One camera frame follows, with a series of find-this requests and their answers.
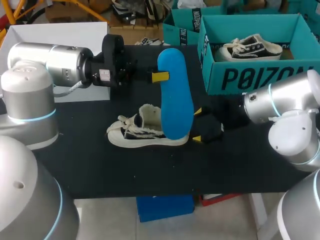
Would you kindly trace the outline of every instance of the sneaker sole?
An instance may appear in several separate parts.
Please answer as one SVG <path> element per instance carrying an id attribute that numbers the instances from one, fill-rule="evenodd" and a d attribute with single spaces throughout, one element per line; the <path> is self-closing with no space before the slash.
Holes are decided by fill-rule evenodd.
<path id="1" fill-rule="evenodd" d="M 185 57 L 176 48 L 162 51 L 158 57 L 159 71 L 168 71 L 169 80 L 161 81 L 161 126 L 168 139 L 186 136 L 194 120 Z"/>
<path id="2" fill-rule="evenodd" d="M 185 144 L 189 139 L 189 134 L 178 140 L 170 140 L 168 138 L 159 139 L 125 139 L 120 129 L 111 130 L 108 133 L 110 143 L 121 148 L 134 149 L 150 145 L 180 146 Z"/>

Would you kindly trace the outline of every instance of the black table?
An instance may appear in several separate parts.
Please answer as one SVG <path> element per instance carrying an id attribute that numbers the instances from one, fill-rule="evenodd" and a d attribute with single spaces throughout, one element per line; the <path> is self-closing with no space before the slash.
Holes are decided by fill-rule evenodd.
<path id="1" fill-rule="evenodd" d="M 162 46 L 130 46 L 139 67 L 156 66 Z M 181 47 L 195 109 L 208 103 L 196 47 Z M 136 79 L 143 78 L 137 73 Z M 131 117 L 143 104 L 161 106 L 157 84 L 134 81 L 111 100 L 56 104 L 58 140 L 34 151 L 75 199 L 177 194 L 284 192 L 308 175 L 268 143 L 270 124 L 226 132 L 222 141 L 179 147 L 120 148 L 105 137 L 118 115 Z"/>

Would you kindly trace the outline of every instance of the shoelace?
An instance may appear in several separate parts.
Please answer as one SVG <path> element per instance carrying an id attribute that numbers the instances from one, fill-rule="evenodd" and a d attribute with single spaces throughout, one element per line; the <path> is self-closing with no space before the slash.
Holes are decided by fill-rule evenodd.
<path id="1" fill-rule="evenodd" d="M 106 130 L 106 133 L 108 134 L 111 130 L 115 130 L 115 129 L 123 128 L 125 130 L 129 130 L 130 127 L 133 127 L 133 126 L 135 127 L 136 126 L 134 123 L 135 116 L 136 115 L 134 115 L 133 117 L 130 117 L 130 118 L 122 116 L 122 115 L 118 116 L 118 120 L 121 121 L 121 125 L 108 127 L 108 129 Z"/>
<path id="2" fill-rule="evenodd" d="M 139 128 L 134 123 L 135 116 L 136 115 L 130 118 L 122 115 L 118 116 L 118 120 L 121 121 L 121 125 L 108 127 L 108 129 L 106 130 L 106 133 L 108 134 L 111 130 L 120 129 L 120 128 L 123 128 L 124 130 L 128 130 L 132 133 L 143 133 L 144 131 L 139 130 Z"/>
<path id="3" fill-rule="evenodd" d="M 232 48 L 235 53 L 244 52 L 245 50 L 249 50 L 245 45 L 239 43 L 239 38 L 232 40 L 232 43 L 226 43 L 223 46 L 226 48 Z"/>

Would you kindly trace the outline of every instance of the teal shoe box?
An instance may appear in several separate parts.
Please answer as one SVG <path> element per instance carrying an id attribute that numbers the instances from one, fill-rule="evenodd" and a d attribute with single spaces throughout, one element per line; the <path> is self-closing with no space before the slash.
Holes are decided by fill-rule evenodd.
<path id="1" fill-rule="evenodd" d="M 293 59 L 215 61 L 215 49 L 252 34 L 290 49 Z M 209 95 L 253 91 L 308 69 L 320 72 L 320 45 L 300 14 L 203 16 L 197 51 Z"/>
<path id="2" fill-rule="evenodd" d="M 183 8 L 178 9 L 178 0 L 175 0 L 172 7 L 174 24 L 189 31 L 199 33 L 201 17 L 204 15 L 225 15 L 227 14 L 228 0 L 222 0 L 220 6 L 209 6 L 204 8 Z"/>
<path id="3" fill-rule="evenodd" d="M 320 2 L 317 0 L 303 0 L 300 13 L 307 16 L 307 22 L 309 20 L 317 23 L 320 22 Z"/>
<path id="4" fill-rule="evenodd" d="M 303 0 L 300 13 L 320 43 L 320 3 L 316 0 Z"/>
<path id="5" fill-rule="evenodd" d="M 163 21 L 163 40 L 166 44 L 178 45 L 197 45 L 199 33 L 186 30 L 175 26 L 172 14 Z"/>
<path id="6" fill-rule="evenodd" d="M 300 11 L 302 0 L 266 0 L 266 6 L 262 9 L 244 11 L 243 7 L 248 0 L 239 0 L 233 6 L 234 14 L 297 14 Z"/>

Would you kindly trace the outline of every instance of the black and white sneaker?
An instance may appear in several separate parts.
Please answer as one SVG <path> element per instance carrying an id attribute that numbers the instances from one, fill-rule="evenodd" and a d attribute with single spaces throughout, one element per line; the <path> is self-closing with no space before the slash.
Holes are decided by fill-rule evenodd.
<path id="1" fill-rule="evenodd" d="M 189 135 L 178 140 L 166 138 L 161 127 L 161 109 L 151 104 L 144 104 L 131 118 L 120 115 L 118 120 L 106 130 L 110 143 L 118 147 L 179 146 L 189 139 Z"/>
<path id="2" fill-rule="evenodd" d="M 216 58 L 221 62 L 276 61 L 280 59 L 282 52 L 280 45 L 263 40 L 260 34 L 254 34 L 224 44 Z"/>

